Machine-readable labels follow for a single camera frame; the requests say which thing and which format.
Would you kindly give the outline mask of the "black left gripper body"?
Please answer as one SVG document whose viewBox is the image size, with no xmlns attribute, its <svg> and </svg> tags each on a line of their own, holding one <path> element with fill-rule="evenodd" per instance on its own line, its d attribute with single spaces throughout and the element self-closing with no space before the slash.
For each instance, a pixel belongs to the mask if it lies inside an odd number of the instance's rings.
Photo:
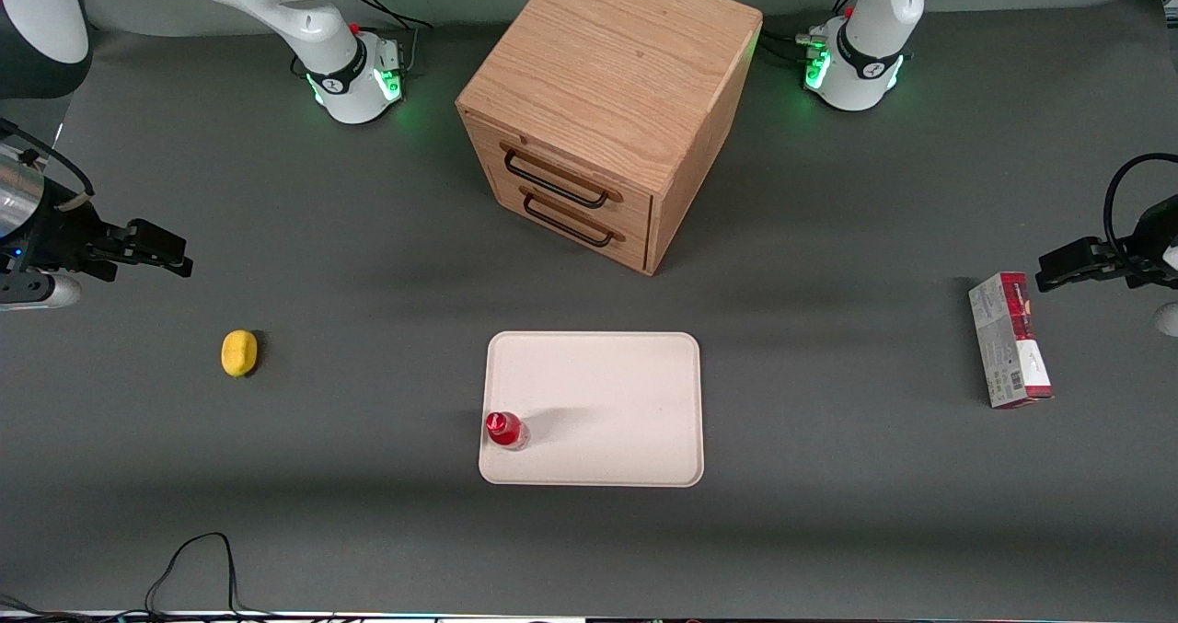
<svg viewBox="0 0 1178 623">
<path fill-rule="evenodd" d="M 1127 289 L 1144 286 L 1177 289 L 1174 243 L 1177 243 L 1177 195 L 1170 195 L 1144 212 L 1132 234 L 1123 238 L 1123 250 L 1133 263 L 1133 270 L 1125 276 Z"/>
</svg>

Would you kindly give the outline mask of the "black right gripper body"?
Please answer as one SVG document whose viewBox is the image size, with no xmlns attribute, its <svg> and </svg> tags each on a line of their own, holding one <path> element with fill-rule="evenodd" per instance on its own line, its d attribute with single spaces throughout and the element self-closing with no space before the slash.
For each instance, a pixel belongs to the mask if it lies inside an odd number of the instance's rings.
<svg viewBox="0 0 1178 623">
<path fill-rule="evenodd" d="M 58 205 L 73 198 L 62 186 L 48 186 L 34 213 L 16 232 L 4 237 L 4 274 L 29 271 L 70 271 L 113 283 L 117 263 L 95 256 L 94 243 L 105 240 L 113 225 L 101 220 L 91 203 L 71 211 Z"/>
</svg>

